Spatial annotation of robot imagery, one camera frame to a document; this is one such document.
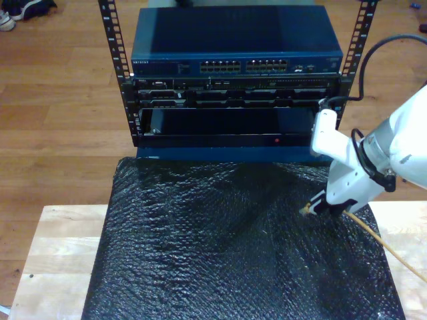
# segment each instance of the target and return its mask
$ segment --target network switch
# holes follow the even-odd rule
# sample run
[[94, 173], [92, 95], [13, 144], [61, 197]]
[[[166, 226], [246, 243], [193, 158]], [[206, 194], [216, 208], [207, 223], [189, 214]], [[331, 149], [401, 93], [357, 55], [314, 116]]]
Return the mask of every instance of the network switch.
[[136, 77], [337, 73], [342, 51], [323, 6], [142, 9]]

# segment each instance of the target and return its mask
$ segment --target wooden floor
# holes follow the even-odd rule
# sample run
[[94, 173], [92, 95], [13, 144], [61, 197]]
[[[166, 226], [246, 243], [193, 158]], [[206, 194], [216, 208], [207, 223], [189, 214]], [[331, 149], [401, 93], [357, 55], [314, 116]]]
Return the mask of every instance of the wooden floor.
[[[316, 2], [326, 5], [346, 51], [359, 2]], [[409, 2], [381, 1], [368, 47], [417, 32], [425, 14]], [[146, 3], [118, 1], [128, 56]], [[107, 203], [117, 162], [135, 155], [97, 1], [57, 4], [56, 14], [0, 33], [0, 305], [13, 302], [43, 206]], [[381, 49], [368, 65], [365, 100], [346, 109], [343, 132], [372, 129], [426, 79], [426, 48], [398, 41]], [[399, 182], [381, 199], [425, 200], [427, 192]]]

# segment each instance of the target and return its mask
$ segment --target wooden table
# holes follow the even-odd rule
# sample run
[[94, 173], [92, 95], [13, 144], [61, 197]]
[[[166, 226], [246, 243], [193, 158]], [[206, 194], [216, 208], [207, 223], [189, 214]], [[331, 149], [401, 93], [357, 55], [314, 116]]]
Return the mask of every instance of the wooden table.
[[[427, 201], [372, 202], [382, 238], [427, 274]], [[107, 205], [43, 209], [10, 320], [80, 319]], [[407, 319], [427, 319], [427, 284], [389, 252]]]

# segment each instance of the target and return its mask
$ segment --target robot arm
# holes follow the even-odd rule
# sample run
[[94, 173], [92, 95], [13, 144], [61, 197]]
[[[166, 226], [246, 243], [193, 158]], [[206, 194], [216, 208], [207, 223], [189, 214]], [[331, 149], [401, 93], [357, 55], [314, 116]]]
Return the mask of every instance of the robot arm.
[[312, 152], [334, 160], [326, 190], [310, 200], [311, 213], [355, 212], [393, 192], [397, 175], [427, 188], [427, 86], [359, 142], [335, 130], [336, 117], [330, 109], [316, 115]]

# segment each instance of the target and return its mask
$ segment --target sneaker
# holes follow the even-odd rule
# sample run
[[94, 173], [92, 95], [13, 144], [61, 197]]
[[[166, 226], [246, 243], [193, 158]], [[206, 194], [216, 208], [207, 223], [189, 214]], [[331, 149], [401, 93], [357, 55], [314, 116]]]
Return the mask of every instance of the sneaker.
[[192, 0], [175, 0], [176, 1], [176, 5], [178, 7], [193, 7], [193, 1]]
[[53, 0], [3, 0], [1, 5], [15, 21], [41, 17], [48, 14], [52, 7], [57, 8]]
[[0, 31], [10, 31], [15, 26], [16, 22], [6, 12], [0, 10]]

